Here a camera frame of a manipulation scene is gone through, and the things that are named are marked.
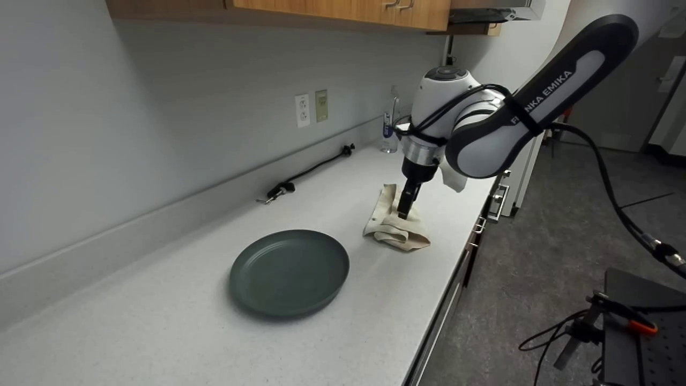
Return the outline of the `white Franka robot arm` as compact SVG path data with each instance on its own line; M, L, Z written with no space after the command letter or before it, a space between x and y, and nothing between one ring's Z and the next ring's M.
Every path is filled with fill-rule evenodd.
M406 187L396 212L406 219L439 162L465 178L502 173L530 140L585 96L634 48L638 26L629 15L587 23L526 85L511 92L481 84L469 71L434 67L420 80L406 140Z

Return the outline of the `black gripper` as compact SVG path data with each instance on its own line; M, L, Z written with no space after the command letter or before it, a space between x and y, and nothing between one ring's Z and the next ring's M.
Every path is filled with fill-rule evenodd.
M437 172L437 165L420 165L409 159L403 160L406 189L399 194L396 215L409 219L420 200L420 187L429 181Z

